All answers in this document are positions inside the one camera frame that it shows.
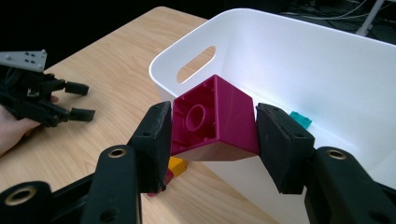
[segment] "duplo block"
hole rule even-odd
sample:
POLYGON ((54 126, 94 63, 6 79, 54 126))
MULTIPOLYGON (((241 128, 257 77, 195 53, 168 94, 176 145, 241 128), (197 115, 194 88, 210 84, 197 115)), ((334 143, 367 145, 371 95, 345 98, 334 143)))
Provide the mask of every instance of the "duplo block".
POLYGON ((214 75, 174 101, 171 155, 237 161, 259 154, 253 100, 214 75))

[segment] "white plastic bin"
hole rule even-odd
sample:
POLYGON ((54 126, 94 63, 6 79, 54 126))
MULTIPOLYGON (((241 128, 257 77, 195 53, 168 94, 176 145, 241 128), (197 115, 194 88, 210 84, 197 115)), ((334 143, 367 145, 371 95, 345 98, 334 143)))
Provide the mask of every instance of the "white plastic bin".
MULTIPOLYGON (((315 147, 352 153, 371 177, 396 188, 396 47, 315 24, 233 9, 158 55, 150 76, 164 100, 217 74, 263 102, 313 120, 315 147), (215 55, 183 83, 177 73, 208 47, 215 55)), ((307 223, 304 195, 280 195, 259 157, 206 162, 280 223, 307 223)))

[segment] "human hand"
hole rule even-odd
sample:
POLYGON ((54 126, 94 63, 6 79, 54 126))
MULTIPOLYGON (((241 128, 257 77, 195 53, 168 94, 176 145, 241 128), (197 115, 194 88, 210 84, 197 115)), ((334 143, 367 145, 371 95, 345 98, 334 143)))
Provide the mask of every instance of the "human hand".
MULTIPOLYGON (((50 100, 53 103, 59 101, 55 96, 51 96, 50 100)), ((0 157, 17 145, 27 132, 39 125, 39 122, 31 119, 16 119, 0 105, 0 157)))

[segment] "table surface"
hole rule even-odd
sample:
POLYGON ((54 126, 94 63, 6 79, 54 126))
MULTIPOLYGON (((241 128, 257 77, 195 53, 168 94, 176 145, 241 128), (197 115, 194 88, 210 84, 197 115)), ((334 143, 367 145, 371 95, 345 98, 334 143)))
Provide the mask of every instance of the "table surface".
MULTIPOLYGON (((35 180, 55 191, 93 173, 99 154, 126 144, 148 109, 161 101, 149 77, 151 61, 204 22, 156 7, 47 69, 90 86, 83 97, 54 94, 66 109, 96 110, 94 120, 36 129, 0 158, 0 191, 35 180)), ((276 223, 200 162, 190 162, 165 192, 143 194, 142 209, 145 223, 276 223)))

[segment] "yellow lego block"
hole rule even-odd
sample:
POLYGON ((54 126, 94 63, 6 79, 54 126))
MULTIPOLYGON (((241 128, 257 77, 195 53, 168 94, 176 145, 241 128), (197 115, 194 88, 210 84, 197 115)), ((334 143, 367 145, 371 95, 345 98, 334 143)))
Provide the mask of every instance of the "yellow lego block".
POLYGON ((187 162, 180 158, 171 157, 168 169, 172 171, 174 177, 177 177, 187 170, 187 162))

